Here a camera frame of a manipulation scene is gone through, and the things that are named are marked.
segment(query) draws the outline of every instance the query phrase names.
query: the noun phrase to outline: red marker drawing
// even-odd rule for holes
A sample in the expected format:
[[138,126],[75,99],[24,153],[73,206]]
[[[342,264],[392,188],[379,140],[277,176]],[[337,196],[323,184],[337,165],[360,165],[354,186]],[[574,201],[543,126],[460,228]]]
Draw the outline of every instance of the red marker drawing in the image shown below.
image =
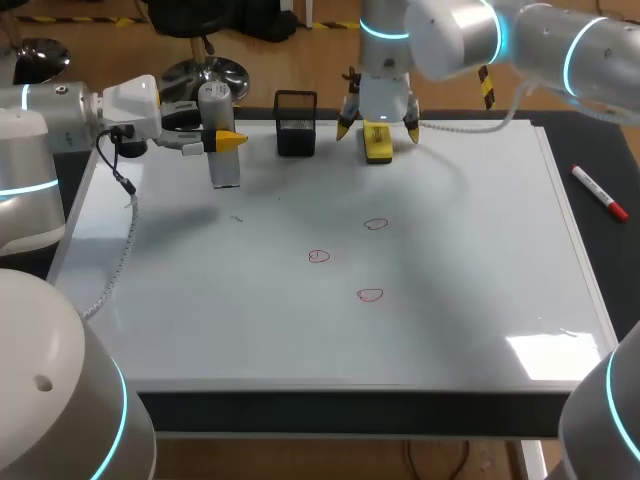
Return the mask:
[[311,250],[309,252],[309,261],[311,263],[323,263],[331,258],[328,252],[324,250]]
[[384,292],[381,288],[365,288],[358,292],[358,298],[363,302],[375,302],[380,300]]
[[369,230],[380,230],[381,228],[389,225],[389,220],[386,218],[374,218],[372,220],[367,220],[364,222],[364,226]]
[[613,214],[614,217],[618,219],[619,222],[626,222],[629,220],[629,215],[624,209],[618,205],[618,203],[611,198],[607,192],[605,192],[600,185],[593,181],[593,179],[585,173],[579,166],[574,165],[571,167],[571,173],[574,177],[576,177],[580,182],[587,187],[591,193],[593,193],[598,200],[605,204],[605,206],[609,209],[609,211]]

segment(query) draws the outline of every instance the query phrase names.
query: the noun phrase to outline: black cable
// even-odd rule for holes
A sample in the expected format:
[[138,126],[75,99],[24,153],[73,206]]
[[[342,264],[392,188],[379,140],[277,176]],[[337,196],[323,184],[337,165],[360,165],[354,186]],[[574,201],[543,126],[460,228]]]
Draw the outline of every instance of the black cable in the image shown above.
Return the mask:
[[406,440],[403,446],[404,446],[405,457],[407,458],[407,463],[409,464],[409,469],[411,470],[411,476],[413,477],[413,480],[422,480],[422,478],[420,477],[420,474],[418,473],[418,470],[416,469],[416,465],[413,462],[413,451],[411,448],[411,440]]
[[456,478],[458,478],[458,475],[460,475],[462,470],[464,470],[464,467],[467,465],[467,462],[469,461],[470,453],[471,453],[471,444],[469,443],[469,440],[466,440],[464,442],[464,450],[462,452],[462,458],[460,459],[460,463],[458,464],[458,467],[453,471],[453,473],[451,473],[451,475],[449,476],[449,480],[456,480]]
[[[109,160],[107,160],[107,157],[105,157],[104,153],[102,153],[102,149],[100,148],[100,140],[102,140],[102,137],[105,137],[107,135],[111,137],[111,141],[114,144],[113,164],[109,162]],[[131,181],[128,178],[123,177],[120,174],[120,172],[118,172],[118,150],[120,145],[122,144],[123,135],[128,136],[128,132],[125,133],[118,127],[113,127],[113,128],[110,128],[109,130],[103,130],[96,137],[96,150],[98,151],[98,155],[100,155],[100,158],[102,158],[102,161],[104,161],[104,163],[106,163],[109,166],[109,168],[113,172],[113,176],[115,177],[116,181],[120,185],[122,185],[122,188],[124,188],[124,190],[129,195],[135,195],[136,187],[131,183]]]

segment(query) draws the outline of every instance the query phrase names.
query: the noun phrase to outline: red marker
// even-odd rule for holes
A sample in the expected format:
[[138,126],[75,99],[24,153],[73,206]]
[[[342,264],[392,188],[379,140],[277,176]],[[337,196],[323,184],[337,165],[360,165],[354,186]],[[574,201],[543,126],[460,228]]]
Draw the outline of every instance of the red marker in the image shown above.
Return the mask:
[[574,165],[571,167],[571,173],[578,179],[582,184],[587,187],[591,193],[593,193],[598,199],[605,204],[605,206],[609,209],[611,213],[618,219],[619,222],[626,222],[629,220],[629,215],[625,212],[618,203],[611,198],[607,192],[600,188],[593,179],[585,173],[579,166]]

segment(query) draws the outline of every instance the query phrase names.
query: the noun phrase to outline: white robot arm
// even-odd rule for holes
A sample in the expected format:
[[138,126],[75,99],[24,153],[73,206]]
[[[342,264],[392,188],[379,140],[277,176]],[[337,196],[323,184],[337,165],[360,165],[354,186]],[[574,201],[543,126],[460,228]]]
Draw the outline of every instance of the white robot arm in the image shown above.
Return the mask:
[[638,123],[640,28],[536,3],[488,0],[364,0],[359,108],[392,123],[410,105],[415,65],[442,81],[480,65],[510,63],[528,82],[561,95],[614,107],[603,120]]

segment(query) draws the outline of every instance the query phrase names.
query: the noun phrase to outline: yellow black tape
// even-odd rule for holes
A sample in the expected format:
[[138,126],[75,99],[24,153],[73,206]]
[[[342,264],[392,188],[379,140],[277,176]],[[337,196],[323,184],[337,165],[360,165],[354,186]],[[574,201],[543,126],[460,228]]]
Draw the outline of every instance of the yellow black tape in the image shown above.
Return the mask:
[[55,23],[108,23],[113,24],[116,27],[126,27],[127,25],[134,25],[138,23],[147,23],[144,18],[129,18],[129,17],[16,17],[21,23],[51,25]]
[[484,105],[487,110],[493,108],[493,104],[496,103],[496,97],[493,92],[493,83],[489,76],[489,69],[486,65],[482,66],[478,70],[478,77],[480,77],[480,87],[482,88],[482,97],[484,98]]

